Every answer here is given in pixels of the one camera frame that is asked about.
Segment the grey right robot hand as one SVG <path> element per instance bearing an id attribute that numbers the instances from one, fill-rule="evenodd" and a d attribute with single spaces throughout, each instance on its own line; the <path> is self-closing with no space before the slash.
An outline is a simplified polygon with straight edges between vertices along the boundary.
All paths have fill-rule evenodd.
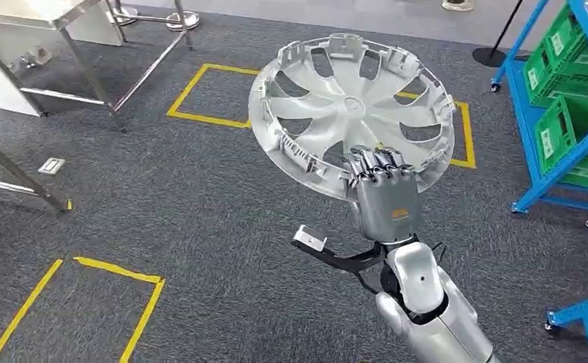
<path id="1" fill-rule="evenodd" d="M 421 208 L 416 173 L 391 147 L 352 147 L 344 155 L 356 226 L 363 237 L 381 244 L 416 239 Z"/>

